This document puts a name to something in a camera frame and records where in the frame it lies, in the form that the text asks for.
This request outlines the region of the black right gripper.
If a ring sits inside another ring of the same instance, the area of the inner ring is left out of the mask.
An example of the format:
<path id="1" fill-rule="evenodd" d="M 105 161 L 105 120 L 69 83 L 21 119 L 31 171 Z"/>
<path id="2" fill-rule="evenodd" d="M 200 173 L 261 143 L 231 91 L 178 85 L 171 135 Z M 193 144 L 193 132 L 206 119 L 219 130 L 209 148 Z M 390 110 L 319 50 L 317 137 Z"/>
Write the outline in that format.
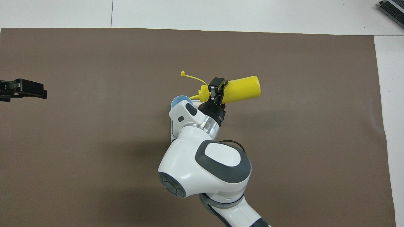
<path id="1" fill-rule="evenodd" d="M 210 99 L 199 105 L 198 110 L 203 114 L 211 117 L 218 125 L 222 125 L 225 117 L 225 104 L 222 104 L 224 98 L 224 90 L 228 84 L 228 80 L 223 78 L 214 78 L 208 85 Z"/>

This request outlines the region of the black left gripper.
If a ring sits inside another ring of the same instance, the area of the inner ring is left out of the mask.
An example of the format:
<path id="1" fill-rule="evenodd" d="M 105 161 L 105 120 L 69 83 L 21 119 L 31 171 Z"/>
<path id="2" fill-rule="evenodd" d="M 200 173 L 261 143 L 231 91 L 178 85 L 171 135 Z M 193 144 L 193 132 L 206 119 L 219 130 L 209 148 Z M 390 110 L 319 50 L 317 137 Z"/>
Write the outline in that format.
<path id="1" fill-rule="evenodd" d="M 12 98 L 35 97 L 47 99 L 47 90 L 42 83 L 27 79 L 16 79 L 15 81 L 0 81 L 0 101 L 10 102 Z"/>

